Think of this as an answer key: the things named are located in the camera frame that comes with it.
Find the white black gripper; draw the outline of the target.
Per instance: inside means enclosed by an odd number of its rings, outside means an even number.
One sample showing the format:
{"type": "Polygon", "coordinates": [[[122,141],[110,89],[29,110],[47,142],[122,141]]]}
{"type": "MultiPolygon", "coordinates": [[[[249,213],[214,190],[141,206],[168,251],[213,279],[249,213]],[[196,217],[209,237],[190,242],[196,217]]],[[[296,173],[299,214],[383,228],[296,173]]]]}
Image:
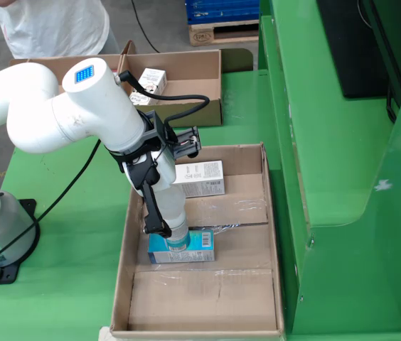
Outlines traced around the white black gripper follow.
{"type": "Polygon", "coordinates": [[[154,190],[170,188],[176,179],[175,160],[167,146],[142,146],[134,152],[118,151],[117,163],[135,190],[142,190],[147,208],[144,232],[171,237],[171,229],[156,204],[154,190]]]}

